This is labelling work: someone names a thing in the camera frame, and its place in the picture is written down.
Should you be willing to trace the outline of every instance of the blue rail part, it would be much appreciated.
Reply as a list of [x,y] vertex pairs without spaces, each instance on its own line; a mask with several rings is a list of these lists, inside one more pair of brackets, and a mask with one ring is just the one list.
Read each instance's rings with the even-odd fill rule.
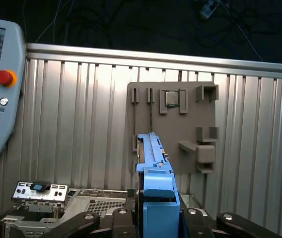
[[138,139],[143,140],[144,148],[144,164],[137,164],[137,171],[144,173],[144,199],[171,199],[143,203],[143,237],[177,238],[180,200],[172,167],[155,133],[139,134]]

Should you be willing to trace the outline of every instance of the metal mesh grill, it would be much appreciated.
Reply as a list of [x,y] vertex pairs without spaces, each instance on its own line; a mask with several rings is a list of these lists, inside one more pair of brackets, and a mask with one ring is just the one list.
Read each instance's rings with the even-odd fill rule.
[[125,202],[119,201],[96,201],[95,203],[89,203],[87,207],[87,212],[94,212],[99,215],[100,218],[103,218],[106,215],[106,212],[110,208],[114,207],[124,207]]

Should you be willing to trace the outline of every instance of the gray plastic holder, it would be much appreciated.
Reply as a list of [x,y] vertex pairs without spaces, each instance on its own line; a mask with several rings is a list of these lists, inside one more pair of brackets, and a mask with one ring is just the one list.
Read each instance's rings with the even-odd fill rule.
[[212,82],[139,82],[128,85],[125,142],[130,172],[137,160],[137,136],[155,132],[175,173],[214,170],[215,100]]

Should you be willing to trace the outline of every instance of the corrugated metal wall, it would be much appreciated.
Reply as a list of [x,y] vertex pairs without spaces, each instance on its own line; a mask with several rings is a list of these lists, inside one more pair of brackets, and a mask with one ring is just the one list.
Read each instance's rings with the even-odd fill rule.
[[[32,47],[15,131],[0,155],[0,213],[11,206],[18,180],[133,186],[124,145],[127,84],[213,81],[219,85],[215,172],[177,175],[179,190],[213,216],[233,211],[282,235],[282,79],[229,74],[232,65],[228,73],[223,67],[210,73],[195,63],[125,62],[113,55],[102,64],[95,54]],[[166,67],[151,67],[156,64]]]

